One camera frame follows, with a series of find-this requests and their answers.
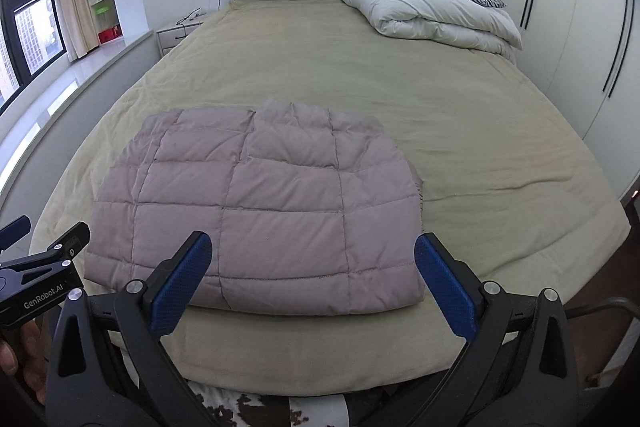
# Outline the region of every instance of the window frame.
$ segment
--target window frame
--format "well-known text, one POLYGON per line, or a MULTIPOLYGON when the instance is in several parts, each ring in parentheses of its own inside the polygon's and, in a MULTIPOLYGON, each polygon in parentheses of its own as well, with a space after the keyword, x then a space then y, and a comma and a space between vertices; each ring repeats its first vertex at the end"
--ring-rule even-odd
POLYGON ((36 76, 42 73, 42 71, 66 53, 66 46, 62 38, 62 32, 60 31, 60 22, 58 20, 58 12, 56 11, 56 3, 55 0, 51 0, 51 6, 56 21, 56 29, 58 30, 60 43, 62 44, 62 51, 54 57, 51 57, 47 62, 41 65, 41 67, 31 73, 27 60, 24 56, 22 43, 20 42, 18 26, 15 22, 15 14, 35 4, 37 1, 40 0, 0 0, 0 24, 2 32, 4 33, 4 40, 6 42, 9 60, 14 68, 16 79, 18 80, 18 89, 4 102, 0 108, 0 114, 4 112, 4 110, 15 100, 15 97, 18 96, 26 86, 31 84, 36 76))

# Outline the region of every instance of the brown floor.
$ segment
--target brown floor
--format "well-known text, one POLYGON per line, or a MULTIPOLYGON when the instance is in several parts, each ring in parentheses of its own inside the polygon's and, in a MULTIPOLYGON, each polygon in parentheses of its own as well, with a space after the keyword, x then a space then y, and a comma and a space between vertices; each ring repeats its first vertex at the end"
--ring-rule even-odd
MULTIPOLYGON (((640 303, 640 221, 633 203, 625 210, 632 226, 626 241, 565 307, 618 296, 640 303)), ((631 317, 622 310, 601 311, 569 321, 583 387, 589 376, 602 371, 609 362, 630 323, 631 317)))

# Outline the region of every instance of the silver bolt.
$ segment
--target silver bolt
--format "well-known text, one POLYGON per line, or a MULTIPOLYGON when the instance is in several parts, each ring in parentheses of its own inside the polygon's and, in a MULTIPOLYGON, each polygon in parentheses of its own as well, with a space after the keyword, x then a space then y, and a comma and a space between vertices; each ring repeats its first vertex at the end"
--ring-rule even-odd
POLYGON ((140 290, 142 290, 142 288, 143 288, 142 281, 135 280, 127 284, 128 293, 138 293, 140 290))
POLYGON ((547 288, 545 290, 545 297, 549 301, 555 301, 556 299, 558 299, 558 293, 556 293, 556 290, 552 290, 551 288, 547 288))
POLYGON ((498 295, 500 293, 500 285, 493 281, 487 281, 484 283, 484 291, 486 291, 489 295, 498 295))
POLYGON ((73 288, 67 297, 69 297, 70 301, 77 301, 82 297, 82 290, 80 288, 73 288))

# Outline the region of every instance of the human hand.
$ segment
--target human hand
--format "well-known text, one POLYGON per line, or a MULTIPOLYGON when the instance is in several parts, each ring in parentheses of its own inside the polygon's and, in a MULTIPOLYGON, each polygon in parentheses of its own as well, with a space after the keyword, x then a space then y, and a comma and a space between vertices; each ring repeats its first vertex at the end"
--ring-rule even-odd
MULTIPOLYGON (((20 328, 20 338, 28 359, 23 368, 24 381, 33 389, 38 401, 44 405, 47 365, 40 346, 40 329, 34 321, 20 328)), ((0 340, 0 367, 10 377, 18 372, 18 359, 9 344, 0 340)))

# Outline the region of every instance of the bed sheet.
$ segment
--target bed sheet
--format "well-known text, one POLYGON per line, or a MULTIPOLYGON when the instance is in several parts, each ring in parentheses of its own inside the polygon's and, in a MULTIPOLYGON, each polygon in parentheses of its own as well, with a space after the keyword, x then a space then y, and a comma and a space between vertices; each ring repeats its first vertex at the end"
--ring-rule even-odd
MULTIPOLYGON (((102 180, 147 116, 268 97, 377 117, 424 180, 425 230, 508 291, 551 286, 566 301, 628 233, 594 156, 502 57, 386 38, 339 1, 275 1, 212 16, 113 105, 63 173, 31 251, 89 223, 102 180)), ((79 255, 81 273, 82 263, 79 255)), ((89 293, 105 290, 85 283, 89 293)), ((190 380, 290 396, 420 377, 462 347, 430 295, 344 317, 190 307, 163 344, 190 380)))

